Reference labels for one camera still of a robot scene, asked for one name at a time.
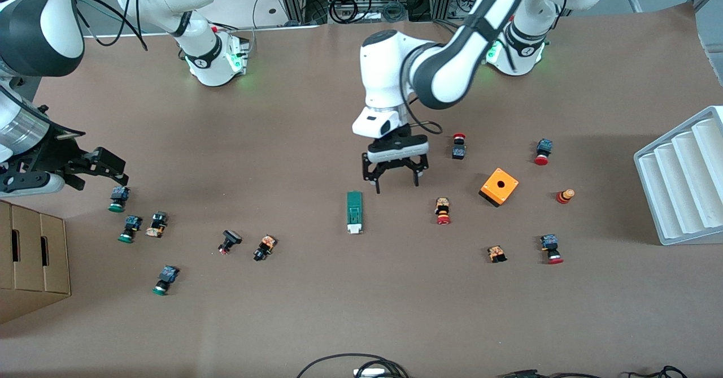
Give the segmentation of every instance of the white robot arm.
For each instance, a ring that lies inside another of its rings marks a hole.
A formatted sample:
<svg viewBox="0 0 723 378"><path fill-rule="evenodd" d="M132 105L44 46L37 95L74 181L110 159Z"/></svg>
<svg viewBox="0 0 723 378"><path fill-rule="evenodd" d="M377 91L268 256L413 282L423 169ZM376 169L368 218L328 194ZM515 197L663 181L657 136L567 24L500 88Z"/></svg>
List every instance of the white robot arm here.
<svg viewBox="0 0 723 378"><path fill-rule="evenodd" d="M509 46L521 54L506 52L495 59L495 66L503 72L529 72L542 51L540 44L545 34L562 11L555 7L556 1L570 9L586 9L599 0L476 0L445 45L398 31L375 33L364 41L359 59L367 91L366 107L354 121L352 131L374 138L362 154L362 162L364 179L376 185L377 193L379 177L385 170L408 167L418 185L419 175L428 168L426 136L411 135L409 95L416 94L419 102L435 110L452 107L465 97L477 67L499 41L504 43L501 48ZM509 23L516 11L514 23ZM527 33L517 35L520 30ZM506 39L508 31L517 41ZM411 160L415 156L420 157L419 162Z"/></svg>
<svg viewBox="0 0 723 378"><path fill-rule="evenodd" d="M415 93L429 108L443 110L467 94L477 67L522 0L476 0L467 19L446 45L398 31L371 35L361 46L361 81L366 107L354 133L374 138L362 155L365 180L376 185L385 170L408 167L414 184L427 169L429 142L411 135L407 98ZM411 157L420 156L419 162ZM373 171L369 167L376 164Z"/></svg>
<svg viewBox="0 0 723 378"><path fill-rule="evenodd" d="M59 77L80 64L84 43L75 0L0 0L0 198L82 190L79 174L126 185L125 162L78 147L84 133L53 123L10 88L13 77Z"/></svg>
<svg viewBox="0 0 723 378"><path fill-rule="evenodd" d="M186 54L191 74L205 85L224 85L246 72L250 43L225 32L214 32L197 11L214 0L138 0L140 19L156 25L176 39ZM118 0L136 15L134 0Z"/></svg>
<svg viewBox="0 0 723 378"><path fill-rule="evenodd" d="M600 0L522 0L487 62L507 75L524 75L539 61L545 38L563 9L588 10Z"/></svg>

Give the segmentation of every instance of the power cable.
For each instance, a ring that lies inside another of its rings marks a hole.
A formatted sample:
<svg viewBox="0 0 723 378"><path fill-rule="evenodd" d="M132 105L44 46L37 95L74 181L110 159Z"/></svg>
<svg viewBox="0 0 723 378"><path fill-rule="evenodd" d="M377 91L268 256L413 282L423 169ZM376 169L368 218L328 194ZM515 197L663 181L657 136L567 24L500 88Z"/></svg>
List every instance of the power cable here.
<svg viewBox="0 0 723 378"><path fill-rule="evenodd" d="M121 15L120 13L118 13L118 11L114 10L113 7L111 7L110 5L106 4L106 2L104 2L104 1L102 1L102 0L92 0L92 1L98 2L98 4L103 5L106 9L109 9L109 10L111 10L113 13L115 13L116 15L119 15L119 17L121 18L121 20L123 20L123 22L121 22L121 27L119 28L118 33L116 34L116 37L115 37L110 43L103 43L103 41L101 41L100 38L98 38L97 36L93 35L93 37L95 38L95 41L96 41L97 43L99 43L101 46L105 46L105 47L113 46L113 45L116 44L116 42L121 38L121 34L123 33L123 28L124 28L124 26L125 26L125 25L128 25L128 27L133 31L133 33L135 34L135 36L137 36L138 40L139 40L140 43L141 43L141 46L143 46L143 50L148 51L148 46L145 44L145 41L143 41L143 37L142 37L141 33L138 32L138 31L136 30L136 28L128 21L128 18L126 18L126 16L128 15L128 7L130 6L131 0L126 0L125 7L124 7L124 9L123 9L123 15ZM88 31L90 31L90 25L88 24L88 21L85 20L85 18L81 18L81 19L84 20L83 23L85 24L85 27L88 28Z"/></svg>
<svg viewBox="0 0 723 378"><path fill-rule="evenodd" d="M345 2L341 2L341 4L349 3L351 2L354 5L354 10L351 13L351 16L344 19L339 16L339 14L336 11L336 3L340 0L331 0L331 3L329 4L329 17L336 23L341 23L343 25L348 25L349 23L357 23L360 20L364 20L364 18L367 17L367 14L369 14L369 11L372 10L372 0L369 0L369 5L367 6L367 10L364 11L364 14L360 17L356 17L359 14L359 5L356 4L355 0L344 0Z"/></svg>
<svg viewBox="0 0 723 378"><path fill-rule="evenodd" d="M117 17L109 14L108 12L106 12L106 11L104 11L104 10L101 10L101 8L96 7L96 5L93 5L92 2L88 2L88 1L86 1L86 0L78 0L78 2L82 2L83 4L88 5L89 7L91 7L91 8L93 8L94 10L100 12L101 14L106 15L108 18L111 18L112 20L116 20L116 21L118 21L118 22L123 22L122 19L119 19L119 18L117 18Z"/></svg>
<svg viewBox="0 0 723 378"><path fill-rule="evenodd" d="M391 0L382 7L382 17L389 22L399 22L404 19L404 5L399 0Z"/></svg>
<svg viewBox="0 0 723 378"><path fill-rule="evenodd" d="M138 39L145 45L145 42L143 41L143 31L140 29L140 6L139 6L140 0L136 0L136 28L138 28Z"/></svg>
<svg viewBox="0 0 723 378"><path fill-rule="evenodd" d="M402 61L402 68L400 69L400 72L399 72L399 92L400 92L400 95L402 98L402 102L404 103L404 106L405 106L407 112L409 113L409 116L411 117L412 120L414 120L414 123L416 123L416 126L418 126L419 128L421 128L433 135L439 135L442 132L444 132L441 125L437 124L435 121L420 121L416 117L416 115L414 115L414 113L412 112L411 107L409 105L413 102L416 102L416 100L418 100L419 97L415 97L411 102L407 102L408 95L406 95L406 92L404 90L406 87L406 80L405 80L406 72L407 72L406 66L407 66L407 62L409 61L409 57L412 54L414 54L413 51L409 52L404 57L404 60ZM437 127L438 130L432 130L431 128L427 127L427 125Z"/></svg>
<svg viewBox="0 0 723 378"><path fill-rule="evenodd" d="M259 0L254 1L254 8L251 10L251 23L254 25L254 29L258 29L258 26L256 26L256 5L258 5Z"/></svg>
<svg viewBox="0 0 723 378"><path fill-rule="evenodd" d="M372 365L380 365L382 367L385 367L389 373L382 373L382 375L376 375L376 377L383 378L383 377L389 377L389 378L409 378L409 374L406 372L406 370L399 365L398 363L393 362L392 360L387 360L386 358L379 357L379 355L374 354L365 354L365 353L341 353L341 354L334 354L334 355L327 355L327 357L318 358L316 360L313 360L313 362L308 363L302 371L297 375L297 378L302 378L302 375L306 373L310 368L314 367L314 365L325 362L326 360L331 360L333 358L373 358L371 362L364 363L361 367L358 368L358 371L356 372L356 375L354 375L354 378L360 378L362 373L364 373L365 368L371 367Z"/></svg>

